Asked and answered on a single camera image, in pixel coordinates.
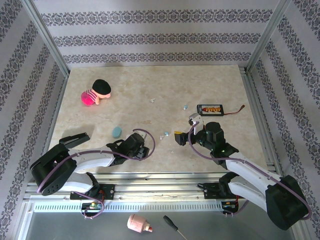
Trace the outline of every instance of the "pink plush toy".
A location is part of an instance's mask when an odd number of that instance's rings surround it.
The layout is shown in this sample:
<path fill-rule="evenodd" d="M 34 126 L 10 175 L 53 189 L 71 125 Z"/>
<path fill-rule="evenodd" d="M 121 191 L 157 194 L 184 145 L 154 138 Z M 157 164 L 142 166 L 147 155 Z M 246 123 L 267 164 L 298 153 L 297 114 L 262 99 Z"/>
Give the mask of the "pink plush toy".
<path fill-rule="evenodd" d="M 90 106 L 92 104 L 99 105 L 100 99 L 111 97 L 111 87 L 105 80 L 97 79 L 92 85 L 92 89 L 84 91 L 81 94 L 82 102 Z"/>

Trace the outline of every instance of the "black hat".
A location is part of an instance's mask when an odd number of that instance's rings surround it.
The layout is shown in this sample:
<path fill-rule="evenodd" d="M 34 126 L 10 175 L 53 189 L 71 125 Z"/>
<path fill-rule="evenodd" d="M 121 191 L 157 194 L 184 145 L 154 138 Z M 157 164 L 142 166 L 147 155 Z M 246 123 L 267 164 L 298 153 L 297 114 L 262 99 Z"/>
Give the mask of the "black hat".
<path fill-rule="evenodd" d="M 95 82 L 92 85 L 92 89 L 96 91 L 96 93 L 101 95 L 107 95 L 111 93 L 111 87 L 109 83 L 102 79 L 95 80 Z"/>

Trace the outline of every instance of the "beige floor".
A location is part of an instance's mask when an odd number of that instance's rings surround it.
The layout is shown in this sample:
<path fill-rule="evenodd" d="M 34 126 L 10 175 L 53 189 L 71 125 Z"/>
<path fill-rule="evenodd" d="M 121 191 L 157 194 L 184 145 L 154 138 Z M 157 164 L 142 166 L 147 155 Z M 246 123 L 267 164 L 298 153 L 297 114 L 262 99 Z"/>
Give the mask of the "beige floor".
<path fill-rule="evenodd" d="M 96 79 L 112 88 L 111 98 L 100 105 L 84 106 L 80 95 Z M 188 116 L 197 104 L 223 104 L 225 112 L 238 114 L 204 117 L 204 123 L 219 122 L 227 142 L 245 156 L 266 167 L 254 119 L 237 65 L 216 66 L 132 66 L 73 68 L 53 132 L 50 147 L 61 137 L 87 132 L 91 140 L 77 149 L 98 148 L 114 142 L 112 130 L 122 128 L 121 137 L 134 128 L 150 131 L 156 140 L 153 156 L 141 162 L 90 169 L 92 172 L 224 172 L 215 163 L 202 159 L 188 145 L 179 146 L 174 131 L 187 132 Z M 164 132 L 170 135 L 160 140 Z M 152 141 L 146 139 L 151 148 Z M 209 156 L 207 149 L 196 147 Z"/>

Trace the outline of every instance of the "patterned wallpaper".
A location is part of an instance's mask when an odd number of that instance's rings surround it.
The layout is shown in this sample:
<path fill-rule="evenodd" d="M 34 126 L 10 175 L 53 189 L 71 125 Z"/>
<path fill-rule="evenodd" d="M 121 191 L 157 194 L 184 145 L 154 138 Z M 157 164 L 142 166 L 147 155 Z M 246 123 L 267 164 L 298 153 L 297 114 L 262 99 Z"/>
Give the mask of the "patterned wallpaper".
<path fill-rule="evenodd" d="M 319 13 L 317 1 L 292 1 L 251 75 L 282 171 L 312 209 L 312 239 L 320 239 Z"/>
<path fill-rule="evenodd" d="M 19 0 L 0 0 L 0 240 L 12 239 L 29 165 L 44 151 L 64 77 Z"/>
<path fill-rule="evenodd" d="M 279 0 L 34 0 L 69 67 L 244 67 Z"/>

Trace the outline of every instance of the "blue sponge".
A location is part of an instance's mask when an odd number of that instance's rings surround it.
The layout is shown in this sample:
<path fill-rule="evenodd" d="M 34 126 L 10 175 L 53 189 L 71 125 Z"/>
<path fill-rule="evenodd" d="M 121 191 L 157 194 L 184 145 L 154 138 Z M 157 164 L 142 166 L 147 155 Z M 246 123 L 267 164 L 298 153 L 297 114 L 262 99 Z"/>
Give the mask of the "blue sponge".
<path fill-rule="evenodd" d="M 115 139 L 118 139 L 120 138 L 121 133 L 122 133 L 121 127 L 116 126 L 112 131 L 112 137 Z"/>

